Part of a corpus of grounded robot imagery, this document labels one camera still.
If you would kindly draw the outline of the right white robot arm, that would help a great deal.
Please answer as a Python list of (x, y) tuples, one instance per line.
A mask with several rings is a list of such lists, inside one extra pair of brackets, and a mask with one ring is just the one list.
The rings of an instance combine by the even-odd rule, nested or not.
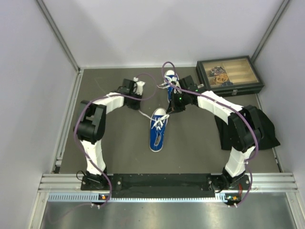
[(233, 104), (212, 91), (198, 88), (191, 76), (178, 79), (172, 73), (163, 78), (171, 88), (167, 113), (183, 112), (191, 104), (211, 112), (227, 125), (231, 152), (222, 171), (222, 182), (226, 188), (235, 188), (245, 174), (251, 154), (257, 154), (259, 141), (264, 137), (257, 108)]

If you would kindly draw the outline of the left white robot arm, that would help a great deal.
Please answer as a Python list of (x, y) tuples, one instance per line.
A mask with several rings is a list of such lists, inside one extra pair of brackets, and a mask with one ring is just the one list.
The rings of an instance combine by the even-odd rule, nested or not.
[(102, 155), (106, 115), (124, 106), (133, 110), (140, 109), (144, 86), (145, 82), (136, 77), (132, 80), (124, 79), (122, 86), (105, 96), (92, 102), (81, 101), (79, 118), (73, 129), (87, 161), (87, 168), (81, 180), (81, 190), (104, 190), (109, 187), (106, 163)]

